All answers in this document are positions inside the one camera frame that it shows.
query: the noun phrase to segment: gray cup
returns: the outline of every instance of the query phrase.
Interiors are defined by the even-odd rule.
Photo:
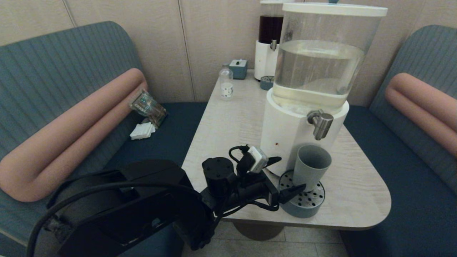
[[[314,190],[331,163],[332,157],[324,148],[316,145],[300,147],[293,170],[294,186],[306,184],[306,192]]]

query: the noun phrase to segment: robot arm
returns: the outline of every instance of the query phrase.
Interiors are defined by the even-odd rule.
[[[231,155],[235,149],[243,153],[241,160]],[[33,229],[27,256],[117,256],[171,223],[197,250],[210,242],[223,217],[247,204],[276,211],[304,189],[277,191],[262,169],[279,157],[267,158],[249,146],[234,147],[229,155],[237,162],[237,174],[229,159],[207,159],[202,167],[208,187],[201,193],[184,170],[165,160],[67,181]],[[268,204],[256,201],[261,198]]]

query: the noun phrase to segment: clear water tank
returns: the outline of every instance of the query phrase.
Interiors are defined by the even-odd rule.
[[[299,114],[341,110],[387,8],[285,3],[273,101]]]

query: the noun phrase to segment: white dispenser base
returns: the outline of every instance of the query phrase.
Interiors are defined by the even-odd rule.
[[[278,59],[279,44],[276,50],[270,48],[270,44],[255,42],[254,77],[260,80],[263,76],[274,76],[276,71],[276,60]]]
[[[297,151],[302,145],[318,145],[330,152],[349,111],[349,103],[346,101],[341,111],[333,115],[327,136],[318,141],[314,139],[314,125],[308,123],[308,117],[280,107],[273,101],[272,94],[273,89],[270,89],[266,95],[260,148],[267,156],[282,157],[280,162],[268,167],[269,171],[281,176],[294,168]]]

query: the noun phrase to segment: metal spigot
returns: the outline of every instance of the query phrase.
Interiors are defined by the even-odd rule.
[[[276,50],[276,46],[277,46],[276,39],[274,39],[271,41],[270,49],[273,50],[273,52],[274,52]]]
[[[309,124],[314,125],[313,135],[316,140],[321,140],[327,136],[327,132],[333,122],[333,116],[328,113],[324,113],[322,109],[317,111],[310,111],[308,113]]]

